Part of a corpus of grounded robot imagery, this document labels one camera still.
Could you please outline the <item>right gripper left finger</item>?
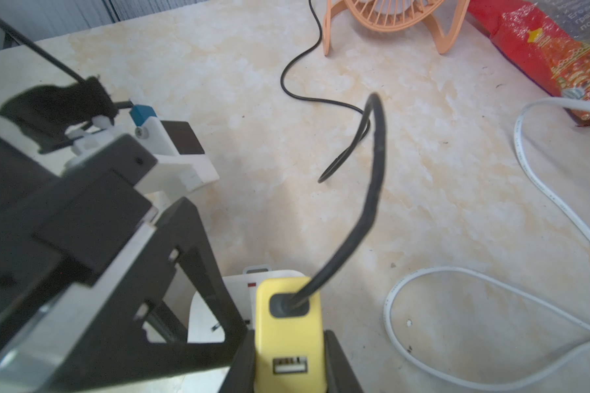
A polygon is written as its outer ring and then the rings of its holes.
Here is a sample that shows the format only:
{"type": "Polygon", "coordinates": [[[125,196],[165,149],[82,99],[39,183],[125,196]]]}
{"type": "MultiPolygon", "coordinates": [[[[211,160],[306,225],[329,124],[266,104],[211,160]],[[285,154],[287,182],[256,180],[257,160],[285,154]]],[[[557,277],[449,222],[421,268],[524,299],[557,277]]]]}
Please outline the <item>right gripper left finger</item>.
{"type": "Polygon", "coordinates": [[[255,331],[249,330],[229,367],[219,393],[254,393],[255,331]]]}

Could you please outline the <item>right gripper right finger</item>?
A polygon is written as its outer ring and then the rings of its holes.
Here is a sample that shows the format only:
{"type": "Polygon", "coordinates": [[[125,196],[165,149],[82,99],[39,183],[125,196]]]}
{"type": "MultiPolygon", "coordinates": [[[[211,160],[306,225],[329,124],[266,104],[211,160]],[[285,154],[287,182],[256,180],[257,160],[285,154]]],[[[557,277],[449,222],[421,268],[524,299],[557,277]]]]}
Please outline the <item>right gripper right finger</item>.
{"type": "Polygon", "coordinates": [[[363,393],[362,386],[332,331],[324,331],[324,344],[328,393],[363,393]]]}

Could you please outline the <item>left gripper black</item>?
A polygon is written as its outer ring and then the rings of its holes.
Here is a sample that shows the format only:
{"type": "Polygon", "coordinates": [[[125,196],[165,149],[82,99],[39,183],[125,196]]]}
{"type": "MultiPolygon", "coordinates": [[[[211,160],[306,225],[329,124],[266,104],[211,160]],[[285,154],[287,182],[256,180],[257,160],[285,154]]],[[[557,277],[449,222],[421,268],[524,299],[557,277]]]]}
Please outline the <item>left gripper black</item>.
{"type": "Polygon", "coordinates": [[[72,392],[229,365],[247,326],[196,206],[160,219],[137,183],[156,164],[128,135],[56,176],[0,139],[0,392],[72,392]],[[193,343],[149,319],[182,270],[224,330],[193,343]]]}

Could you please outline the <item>yellow USB charger plug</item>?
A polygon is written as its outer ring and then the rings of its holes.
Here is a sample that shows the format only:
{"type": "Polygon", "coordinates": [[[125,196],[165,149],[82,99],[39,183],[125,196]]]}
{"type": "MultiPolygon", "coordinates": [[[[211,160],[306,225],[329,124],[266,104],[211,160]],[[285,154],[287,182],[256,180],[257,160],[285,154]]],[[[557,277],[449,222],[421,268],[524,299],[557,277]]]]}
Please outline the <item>yellow USB charger plug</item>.
{"type": "Polygon", "coordinates": [[[255,316],[256,392],[326,392],[321,296],[325,279],[267,278],[255,316]]]}

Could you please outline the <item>white power strip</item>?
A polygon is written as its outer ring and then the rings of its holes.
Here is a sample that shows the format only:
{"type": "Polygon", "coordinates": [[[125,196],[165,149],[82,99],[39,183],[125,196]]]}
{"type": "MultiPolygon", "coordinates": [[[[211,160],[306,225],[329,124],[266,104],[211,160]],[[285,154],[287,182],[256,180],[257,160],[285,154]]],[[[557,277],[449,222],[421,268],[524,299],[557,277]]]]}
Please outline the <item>white power strip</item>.
{"type": "MultiPolygon", "coordinates": [[[[297,270],[272,270],[269,265],[246,267],[241,274],[223,278],[227,291],[248,329],[255,328],[257,287],[269,278],[303,277],[297,270]]],[[[188,343],[220,343],[225,331],[216,316],[197,292],[188,318],[188,343]]]]}

